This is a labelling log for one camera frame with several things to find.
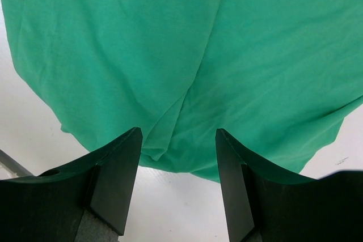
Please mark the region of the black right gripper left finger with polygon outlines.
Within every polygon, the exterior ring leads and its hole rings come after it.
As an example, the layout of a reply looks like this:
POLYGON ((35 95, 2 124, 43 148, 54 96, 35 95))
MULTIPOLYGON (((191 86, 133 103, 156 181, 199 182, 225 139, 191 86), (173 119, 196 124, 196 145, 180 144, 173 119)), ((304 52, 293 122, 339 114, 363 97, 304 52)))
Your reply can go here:
POLYGON ((141 155, 132 128, 39 176, 1 181, 2 241, 117 241, 125 232, 141 155))

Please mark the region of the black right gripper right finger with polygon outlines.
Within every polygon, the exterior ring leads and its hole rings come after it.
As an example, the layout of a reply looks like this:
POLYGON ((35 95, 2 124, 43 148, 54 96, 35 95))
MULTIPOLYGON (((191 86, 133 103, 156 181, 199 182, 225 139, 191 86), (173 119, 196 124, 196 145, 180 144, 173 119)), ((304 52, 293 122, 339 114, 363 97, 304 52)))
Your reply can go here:
POLYGON ((361 241, 362 172, 312 179, 251 151, 224 129, 216 154, 230 241, 361 241))

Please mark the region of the green tank top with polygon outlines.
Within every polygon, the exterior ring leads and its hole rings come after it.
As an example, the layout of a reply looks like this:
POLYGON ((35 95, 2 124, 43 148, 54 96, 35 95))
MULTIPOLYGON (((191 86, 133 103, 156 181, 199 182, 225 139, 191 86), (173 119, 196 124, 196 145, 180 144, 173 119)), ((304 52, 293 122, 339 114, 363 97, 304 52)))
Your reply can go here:
POLYGON ((362 0, 1 0, 14 68, 94 151, 219 181, 216 130, 293 172, 362 104, 362 0))

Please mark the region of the aluminium table edge rail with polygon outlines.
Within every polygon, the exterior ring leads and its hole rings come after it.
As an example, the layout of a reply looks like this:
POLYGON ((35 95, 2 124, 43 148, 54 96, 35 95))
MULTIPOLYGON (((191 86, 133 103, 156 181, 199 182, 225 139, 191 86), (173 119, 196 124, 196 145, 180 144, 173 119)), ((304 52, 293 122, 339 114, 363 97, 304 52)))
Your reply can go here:
POLYGON ((16 160, 7 155, 4 151, 1 150, 0 153, 1 166, 8 172, 12 173, 16 177, 27 177, 33 175, 30 171, 25 169, 22 165, 20 165, 16 160))

